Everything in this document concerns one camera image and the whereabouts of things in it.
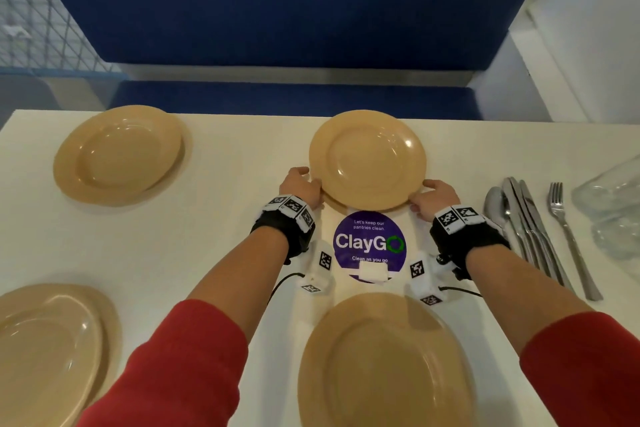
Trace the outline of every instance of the purple circular sticker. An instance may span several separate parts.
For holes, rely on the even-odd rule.
[[[391,218],[375,211],[356,211],[340,221],[333,236],[333,251],[343,269],[353,269],[358,278],[360,261],[386,262],[389,278],[404,265],[406,243]]]

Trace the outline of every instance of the red sleeve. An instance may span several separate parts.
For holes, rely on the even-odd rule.
[[[602,312],[540,331],[520,366],[559,427],[640,426],[640,341]]]
[[[198,300],[177,304],[77,427],[222,427],[248,354],[240,328]]]

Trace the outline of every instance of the wire mesh panel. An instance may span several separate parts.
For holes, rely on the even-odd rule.
[[[121,75],[96,54],[60,0],[0,0],[0,72]]]

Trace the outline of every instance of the white table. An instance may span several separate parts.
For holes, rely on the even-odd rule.
[[[0,294],[40,282],[97,287],[113,300],[122,320],[123,368],[172,305],[247,234],[256,210],[276,194],[286,171],[307,164],[310,140],[326,119],[180,115],[193,136],[193,154],[177,180],[150,201],[99,208],[64,197],[51,171],[62,140],[91,115],[18,110],[0,132]],[[583,296],[561,230],[544,209],[549,182],[564,181],[571,189],[636,155],[640,126],[406,123],[427,151],[428,176],[451,183],[465,203],[482,206],[486,191],[505,176],[526,180],[559,258]],[[589,221],[570,203],[567,207],[582,253],[605,296],[593,306],[640,335],[640,285],[595,247]],[[330,222],[337,219],[335,212],[324,210],[322,229],[335,226]],[[283,275],[294,269],[290,266]],[[401,278],[389,284],[394,281],[390,287],[398,289]],[[300,425],[300,356],[313,322],[330,304],[294,289],[287,284],[278,291],[251,344],[232,426]],[[333,301],[347,294],[340,289]],[[479,425],[554,425],[482,299],[452,295],[433,311],[453,330],[469,358]]]

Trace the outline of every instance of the person's right hand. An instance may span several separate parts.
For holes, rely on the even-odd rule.
[[[427,192],[414,192],[409,196],[411,201],[411,211],[418,213],[418,218],[425,221],[433,221],[435,214],[447,206],[460,204],[460,198],[456,190],[444,181],[425,179],[422,181],[424,187],[433,190]]]

